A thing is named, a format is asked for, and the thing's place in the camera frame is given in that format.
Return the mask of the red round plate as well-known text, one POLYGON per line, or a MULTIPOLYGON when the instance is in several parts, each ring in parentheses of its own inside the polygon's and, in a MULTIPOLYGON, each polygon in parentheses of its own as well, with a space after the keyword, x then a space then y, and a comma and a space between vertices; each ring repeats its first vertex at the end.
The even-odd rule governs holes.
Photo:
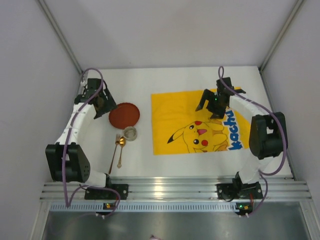
POLYGON ((120 130, 127 127, 134 127, 140 119, 140 111, 136 105, 123 102, 117 105, 108 116, 110 124, 120 130))

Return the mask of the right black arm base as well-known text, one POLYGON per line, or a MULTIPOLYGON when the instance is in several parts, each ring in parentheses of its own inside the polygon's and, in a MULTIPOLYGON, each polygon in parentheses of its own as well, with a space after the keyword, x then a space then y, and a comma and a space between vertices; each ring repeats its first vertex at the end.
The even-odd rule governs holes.
POLYGON ((218 199, 227 202, 249 200, 251 197, 254 200, 263 198, 261 185, 258 182, 242 186, 235 186, 233 183, 220 183, 216 185, 216 189, 218 199))

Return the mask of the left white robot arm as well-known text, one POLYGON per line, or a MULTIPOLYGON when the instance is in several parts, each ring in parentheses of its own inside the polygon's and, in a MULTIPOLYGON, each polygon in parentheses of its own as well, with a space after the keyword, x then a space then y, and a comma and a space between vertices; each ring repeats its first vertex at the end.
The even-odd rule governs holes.
POLYGON ((54 144, 46 146, 45 155, 53 181, 78 182, 100 188, 109 185, 110 176, 92 169, 92 161, 85 155, 81 143, 90 123, 116 108, 104 80, 87 79, 84 92, 74 100, 72 114, 63 133, 54 144))

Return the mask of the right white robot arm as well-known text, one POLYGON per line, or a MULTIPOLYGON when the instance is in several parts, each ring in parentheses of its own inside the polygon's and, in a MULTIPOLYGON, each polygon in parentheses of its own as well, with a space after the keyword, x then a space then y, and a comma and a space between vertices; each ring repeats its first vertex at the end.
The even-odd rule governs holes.
POLYGON ((205 89, 196 108, 206 109, 212 119, 222 119, 227 108, 240 113, 249 123, 249 155, 246 163, 236 173, 242 184, 254 184, 260 176, 273 176, 283 168, 288 148, 286 119, 282 112, 271 112, 263 105, 249 99, 242 89, 234 89, 229 77, 216 81, 217 92, 205 89))

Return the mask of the yellow Pikachu placemat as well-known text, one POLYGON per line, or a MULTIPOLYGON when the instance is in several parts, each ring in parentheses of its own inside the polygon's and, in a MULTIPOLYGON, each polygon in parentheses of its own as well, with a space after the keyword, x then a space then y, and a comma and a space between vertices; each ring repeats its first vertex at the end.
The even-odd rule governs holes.
POLYGON ((154 155, 249 148, 250 123, 231 108, 222 119, 212 119, 206 108, 196 111, 202 94, 202 90, 152 94, 154 155))

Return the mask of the small clear glass cup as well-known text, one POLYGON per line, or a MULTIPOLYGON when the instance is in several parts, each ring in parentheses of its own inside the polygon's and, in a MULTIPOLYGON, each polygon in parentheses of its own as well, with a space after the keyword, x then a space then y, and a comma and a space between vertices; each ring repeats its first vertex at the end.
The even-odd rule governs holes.
POLYGON ((137 129, 133 126, 128 126, 123 130, 123 136, 127 141, 132 142, 138 136, 137 129))

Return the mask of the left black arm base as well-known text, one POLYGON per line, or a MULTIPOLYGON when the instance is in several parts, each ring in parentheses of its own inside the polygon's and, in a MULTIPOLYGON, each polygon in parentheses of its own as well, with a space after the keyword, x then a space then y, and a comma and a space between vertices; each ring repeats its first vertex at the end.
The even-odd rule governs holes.
MULTIPOLYGON (((126 200, 129 193, 128 184, 112 184, 111 189, 118 192, 121 200, 126 200)), ((110 190, 88 188, 84 195, 85 200, 118 200, 118 195, 110 190)))

